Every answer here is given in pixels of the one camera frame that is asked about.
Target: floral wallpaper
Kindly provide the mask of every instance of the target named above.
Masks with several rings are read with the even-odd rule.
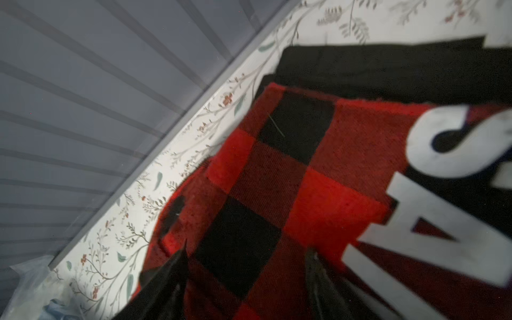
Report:
[[[512,0],[302,1],[263,41],[54,270],[87,318],[112,318],[137,285],[169,196],[214,154],[248,111],[287,46],[418,43],[487,35],[512,46]]]

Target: red flower pattern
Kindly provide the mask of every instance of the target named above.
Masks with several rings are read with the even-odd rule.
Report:
[[[93,291],[93,299],[98,298],[98,291],[99,291],[99,287],[94,287],[94,291]]]
[[[224,106],[227,106],[228,104],[233,102],[232,97],[233,97],[233,93],[230,93],[228,96],[224,97],[224,101],[222,102],[224,104]]]

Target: fleece blanket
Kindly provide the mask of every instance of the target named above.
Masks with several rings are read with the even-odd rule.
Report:
[[[188,320],[311,319],[312,247],[382,318],[508,318],[511,132],[506,105],[272,83],[170,198],[141,282],[186,243]]]

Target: gray trim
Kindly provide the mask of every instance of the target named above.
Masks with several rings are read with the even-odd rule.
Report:
[[[5,293],[5,292],[7,292],[7,293],[10,293],[10,295],[11,295],[11,294],[14,292],[14,290],[15,290],[15,289],[16,289],[16,286],[13,286],[13,287],[10,287],[10,288],[5,288],[5,289],[0,290],[0,293]]]
[[[240,6],[242,6],[242,10],[244,10],[245,16],[247,17],[247,20],[252,25],[252,28],[258,32],[261,29],[261,22],[258,19],[258,16],[256,15],[254,11],[254,7],[251,4],[250,0],[238,0],[240,3]]]
[[[125,71],[122,71],[120,68],[108,62],[107,60],[96,54],[94,51],[83,46],[79,42],[73,40],[70,36],[60,32],[51,24],[47,23],[43,19],[39,18],[37,15],[18,5],[12,0],[0,1],[0,7],[1,10],[4,11],[5,13],[22,21],[23,23],[27,24],[29,27],[33,28],[37,32],[42,33],[43,35],[54,40],[64,48],[76,53],[80,57],[96,65],[105,72],[110,73],[114,77],[128,84],[132,88],[135,88],[136,90],[142,92],[154,101],[159,102],[160,104],[166,106],[167,108],[171,109],[179,115],[183,115],[186,113],[184,109],[180,108],[163,95],[146,86],[136,78],[126,73]]]
[[[64,98],[66,100],[69,100],[71,102],[74,102],[76,104],[81,105],[84,108],[90,109],[92,111],[95,111],[99,114],[102,114],[104,116],[107,116],[109,118],[112,118],[114,120],[117,120],[119,122],[122,122],[124,124],[127,124],[129,126],[132,126],[134,128],[139,129],[140,131],[144,131],[146,133],[149,133],[150,135],[153,135],[158,138],[163,138],[165,134],[163,132],[160,132],[158,130],[153,129],[149,125],[145,125],[142,122],[133,120],[123,114],[117,113],[113,110],[110,110],[109,108],[100,105],[99,103],[96,103],[94,101],[91,101],[87,98],[84,98],[80,95],[77,95],[76,93],[73,93],[69,90],[66,90],[64,88],[61,88],[51,82],[48,82],[42,78],[39,78],[38,76],[35,76],[31,73],[28,73],[22,69],[19,69],[5,61],[0,60],[0,72],[5,73],[8,76],[11,76],[13,78],[16,78],[20,81],[26,82],[28,84],[33,85],[34,87],[37,87],[39,89],[42,89],[46,92],[52,93],[56,96],[59,96],[61,98]]]
[[[211,44],[217,49],[217,51],[226,59],[227,62],[233,60],[233,55],[229,52],[226,45],[219,38],[217,33],[210,27],[206,22],[204,16],[196,8],[196,6],[190,0],[177,0],[179,5],[185,10],[188,16],[198,26],[199,30],[210,40]]]
[[[39,252],[29,252],[29,253],[19,253],[19,254],[9,254],[9,255],[0,255],[0,259],[8,259],[8,258],[15,258],[15,257],[28,257],[31,255],[53,255],[59,251],[52,250],[52,251],[39,251]]]
[[[140,22],[130,15],[120,4],[115,0],[97,0],[101,6],[109,11],[116,17],[122,24],[133,33],[139,36],[148,46],[153,48],[162,58],[167,60],[170,64],[176,67],[181,73],[195,83],[201,90],[206,90],[208,85],[197,75],[186,63],[178,58],[168,47],[166,47],[153,33],[146,29]]]
[[[36,209],[36,210],[57,210],[57,211],[87,211],[97,212],[98,208],[88,207],[69,207],[58,205],[41,205],[41,204],[18,204],[18,203],[0,203],[0,208],[7,209]]]
[[[114,194],[113,192],[104,191],[104,190],[95,190],[95,189],[88,189],[88,188],[71,187],[71,186],[67,186],[67,185],[39,183],[39,182],[31,182],[31,181],[20,181],[20,180],[2,179],[2,178],[0,178],[0,184],[20,185],[20,186],[29,187],[29,188],[72,191],[72,192],[95,194],[95,195],[111,196]]]
[[[91,137],[87,137],[66,129],[57,128],[56,126],[52,126],[46,123],[42,123],[39,121],[31,120],[19,115],[15,115],[13,113],[0,110],[0,120],[14,122],[19,125],[24,125],[33,129],[41,130],[44,132],[48,132],[57,136],[62,136],[64,138],[73,139],[76,141],[80,141],[83,143],[91,144],[94,146],[98,146],[101,148],[105,148],[108,150],[116,151],[125,155],[129,155],[135,158],[144,159],[147,155],[140,153],[135,150],[130,150],[125,147],[121,147],[112,143],[100,141]]]
[[[94,172],[94,173],[108,175],[108,176],[115,176],[115,177],[121,177],[121,178],[128,178],[130,176],[128,174],[125,174],[125,173],[122,173],[119,171],[102,169],[102,168],[97,168],[97,167],[93,167],[90,165],[74,163],[74,162],[69,162],[69,161],[64,161],[64,160],[59,160],[59,159],[53,159],[53,158],[47,158],[47,157],[43,157],[43,156],[32,155],[32,154],[14,151],[14,150],[8,150],[8,149],[4,149],[4,148],[0,148],[0,156],[6,156],[6,157],[18,158],[18,159],[29,160],[29,161],[34,161],[34,162],[52,164],[52,165],[57,165],[57,166],[61,166],[61,167],[89,171],[89,172]]]
[[[82,227],[85,223],[0,223],[0,228]]]
[[[10,275],[13,275],[12,277],[10,278],[5,278],[5,279],[2,279],[2,281],[6,281],[6,280],[14,280],[14,279],[19,279],[19,274],[14,271],[11,267],[7,267],[7,268],[3,268],[3,269],[0,269],[0,276],[4,275],[5,273],[9,273]]]
[[[8,281],[12,281],[12,282],[16,282],[16,283],[18,283],[18,281],[17,281],[17,280],[18,280],[17,278],[13,278],[13,279],[0,280],[0,282],[8,282]]]
[[[72,238],[47,238],[47,239],[25,239],[25,240],[7,240],[0,241],[0,245],[3,244],[18,244],[18,243],[34,243],[34,242],[57,242],[57,241],[69,241]]]
[[[212,97],[213,94],[228,80],[240,65],[247,59],[261,42],[274,30],[286,15],[299,3],[300,0],[289,0],[284,3],[279,11],[269,20],[269,22],[260,30],[260,32],[249,42],[249,44],[240,52],[240,54],[228,65],[215,82],[197,99],[187,113],[172,127],[167,136],[162,139],[150,152],[150,154],[139,163],[130,176],[119,185],[114,194],[105,201],[101,208],[87,222],[87,224],[78,232],[78,234],[69,242],[69,244],[50,262],[50,269],[55,268],[73,249],[73,247],[86,235],[87,232],[98,222],[99,219],[110,209],[116,200],[126,192],[126,189],[140,176],[151,162],[160,155],[162,150],[176,137],[186,124],[195,116],[203,105]]]

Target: horizontal stripe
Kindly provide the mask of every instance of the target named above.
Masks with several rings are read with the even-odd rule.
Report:
[[[0,203],[0,208],[40,209],[40,210],[60,210],[60,211],[87,211],[87,212],[96,212],[98,210],[98,208],[88,208],[88,207],[71,207],[71,206],[41,205],[41,204],[18,204],[18,203]]]
[[[89,110],[92,110],[92,111],[102,114],[104,116],[107,116],[111,119],[114,119],[116,121],[122,122],[131,127],[139,129],[140,131],[149,133],[150,135],[153,135],[155,137],[163,138],[165,136],[165,134],[163,132],[155,130],[150,126],[145,125],[144,123],[133,120],[125,115],[122,115],[113,110],[110,110],[109,108],[107,108],[103,105],[100,105],[99,103],[91,101],[87,98],[77,95],[76,93],[73,93],[64,88],[61,88],[49,81],[39,78],[38,76],[35,76],[35,75],[28,73],[22,69],[19,69],[5,61],[0,61],[0,72],[3,72],[6,75],[16,78],[20,81],[31,84],[34,87],[42,89],[46,92],[52,93],[56,96],[59,96],[61,98],[64,98],[71,102],[74,102],[76,104],[79,104],[84,108],[87,108]]]
[[[28,153],[14,151],[14,150],[8,150],[8,149],[4,149],[4,148],[0,148],[0,156],[13,157],[13,158],[18,158],[18,159],[23,159],[23,160],[52,164],[52,165],[57,165],[57,166],[61,166],[61,167],[95,172],[95,173],[109,175],[109,176],[115,176],[115,177],[127,178],[129,176],[125,173],[118,172],[118,171],[97,168],[97,167],[93,167],[90,165],[84,165],[84,164],[59,160],[59,159],[47,158],[47,157],[43,157],[43,156],[28,154]]]
[[[170,110],[176,112],[179,115],[184,115],[185,110],[178,107],[174,103],[172,103],[169,99],[154,91],[150,87],[146,86],[133,76],[129,75],[125,71],[122,71],[120,68],[116,67],[112,63],[108,62],[101,56],[99,56],[94,51],[89,48],[83,46],[79,42],[73,40],[70,36],[60,32],[58,29],[53,27],[51,24],[47,23],[43,19],[39,18],[37,15],[33,14],[29,10],[23,8],[17,3],[11,0],[3,0],[0,1],[0,8],[10,16],[22,21],[27,24],[32,29],[40,32],[46,37],[52,39],[56,43],[60,44],[64,48],[76,53],[83,59],[89,61],[90,63],[96,65],[107,73],[110,73],[114,77],[128,84],[132,88],[138,90],[139,92],[145,94],[149,98],[154,101],[159,102],[163,106],[169,108]]]
[[[83,227],[85,223],[0,223],[0,228]]]
[[[240,3],[240,6],[242,7],[242,10],[244,10],[245,16],[247,17],[247,20],[252,25],[252,28],[258,32],[261,29],[261,22],[258,19],[258,16],[256,15],[254,11],[254,7],[252,6],[250,0],[238,0]]]
[[[75,132],[72,132],[72,131],[69,131],[66,129],[57,128],[56,126],[42,123],[42,122],[35,121],[35,120],[31,120],[31,119],[28,119],[28,118],[25,118],[25,117],[22,117],[19,115],[15,115],[15,114],[7,112],[7,111],[0,110],[0,120],[17,123],[19,125],[27,126],[27,127],[30,127],[30,128],[36,129],[36,130],[41,130],[41,131],[48,132],[48,133],[51,133],[51,134],[54,134],[57,136],[61,136],[61,137],[68,138],[68,139],[73,139],[76,141],[80,141],[80,142],[94,145],[97,147],[105,148],[108,150],[116,151],[116,152],[119,152],[119,153],[122,153],[122,154],[125,154],[128,156],[132,156],[135,158],[144,159],[146,157],[145,154],[140,153],[135,150],[130,150],[125,147],[121,147],[121,146],[118,146],[115,144],[100,141],[100,140],[97,140],[97,139],[94,139],[91,137],[87,137],[87,136],[84,136],[84,135],[81,135],[81,134],[78,134],[78,133],[75,133]]]
[[[29,257],[31,255],[54,255],[58,251],[39,251],[39,252],[29,252],[29,253],[19,253],[19,254],[8,254],[8,255],[0,255],[0,259],[8,259],[15,257]]]
[[[174,53],[172,53],[171,50],[169,50],[169,48],[167,48],[153,33],[141,25],[115,0],[98,0],[98,2],[128,29],[132,30],[136,35],[138,35],[142,41],[153,48],[153,50],[162,56],[162,58],[175,66],[176,69],[183,73],[202,90],[206,90],[208,85],[203,81],[203,79],[201,79],[199,75],[197,75],[191,68],[189,68],[185,62],[178,58]]]
[[[194,23],[198,26],[199,30],[203,32],[203,34],[210,40],[211,44],[217,49],[217,51],[226,59],[226,61],[230,62],[233,60],[233,56],[229,52],[226,45],[219,38],[217,33],[210,27],[208,22],[206,22],[204,16],[199,12],[196,6],[190,0],[177,0],[179,5],[185,10],[188,16],[194,21]]]
[[[70,241],[72,238],[47,238],[47,239],[26,239],[26,240],[7,240],[0,241],[0,245],[3,244],[19,244],[19,243],[34,243],[34,242],[58,242],[58,241]]]
[[[29,188],[71,191],[71,192],[87,193],[87,194],[95,194],[95,195],[111,196],[112,194],[114,194],[113,192],[104,191],[104,190],[95,190],[95,189],[88,189],[88,188],[71,187],[71,186],[66,186],[66,185],[57,185],[57,184],[39,183],[39,182],[30,182],[30,181],[19,181],[19,180],[1,179],[1,178],[0,178],[0,184],[19,185],[19,186],[24,186],[24,187],[29,187]]]

